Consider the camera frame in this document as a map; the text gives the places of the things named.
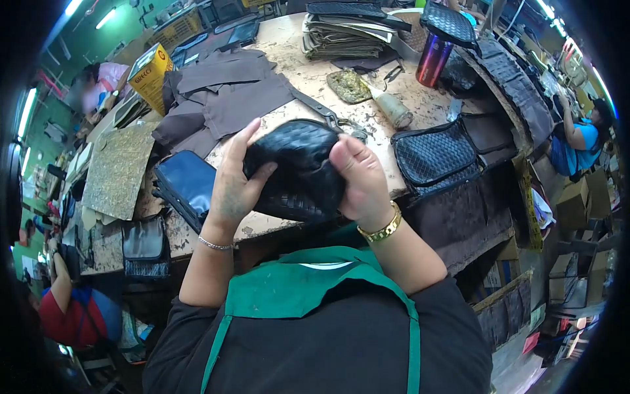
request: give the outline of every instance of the stack of fabric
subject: stack of fabric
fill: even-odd
[[[302,51],[309,60],[378,57],[396,30],[352,16],[306,14]]]
[[[205,159],[223,137],[294,99],[275,66],[260,50],[238,48],[167,72],[162,93],[168,112],[153,138],[171,153],[190,150]]]

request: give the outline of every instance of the black hair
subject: black hair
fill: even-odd
[[[612,111],[606,104],[606,101],[603,98],[598,98],[593,100],[594,109],[599,113],[600,121],[598,124],[593,124],[597,129],[597,147],[599,149],[604,146],[604,143],[610,139],[610,128],[612,127],[612,123],[614,121],[614,116]]]
[[[98,71],[101,68],[100,63],[88,64],[83,67],[83,70],[72,79],[70,82],[70,86],[74,86],[77,81],[88,82],[91,78],[94,78],[94,81],[98,81]]]

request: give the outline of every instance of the gold watch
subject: gold watch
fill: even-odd
[[[382,229],[378,230],[375,233],[368,233],[366,230],[362,229],[361,227],[357,226],[357,230],[358,232],[365,237],[365,239],[369,242],[376,242],[376,241],[380,241],[383,240],[385,238],[387,238],[388,236],[392,235],[394,233],[394,231],[396,231],[396,229],[398,228],[398,226],[400,225],[400,220],[403,218],[403,214],[400,211],[400,208],[398,207],[398,204],[390,201],[390,204],[392,204],[392,207],[394,208],[394,210],[396,211],[394,213],[394,219],[392,219],[391,222],[389,222],[389,224],[385,227],[383,227]]]

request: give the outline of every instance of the woman in pink shirt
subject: woman in pink shirt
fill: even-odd
[[[112,62],[88,64],[76,78],[83,82],[83,113],[92,124],[103,117],[102,109],[111,110],[118,97],[124,98],[131,86],[127,78],[131,67]]]

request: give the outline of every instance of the hand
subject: hand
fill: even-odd
[[[348,182],[339,210],[369,233],[394,218],[387,180],[376,154],[354,137],[340,134],[330,151],[330,161]]]
[[[58,243],[57,240],[55,238],[51,238],[48,240],[48,250],[52,251],[52,250],[59,250],[57,249]]]
[[[114,104],[116,103],[116,96],[109,96],[108,98],[105,99],[105,102],[103,104],[103,108],[105,108],[106,110],[111,110],[114,107]]]
[[[569,99],[563,95],[562,93],[560,93],[558,95],[558,100],[560,101],[560,104],[562,105],[562,109],[563,110],[571,110],[571,105],[569,104]]]
[[[276,163],[264,164],[249,180],[243,173],[243,158],[248,141],[259,127],[260,118],[256,118],[232,137],[231,145],[217,170],[210,212],[203,224],[204,229],[208,226],[216,230],[211,231],[212,233],[225,234],[222,236],[223,243],[217,245],[224,245],[228,238],[231,243],[239,223],[254,208],[263,186],[278,167]]]
[[[102,118],[103,118],[102,114],[97,112],[88,119],[88,122],[92,124],[97,124]]]

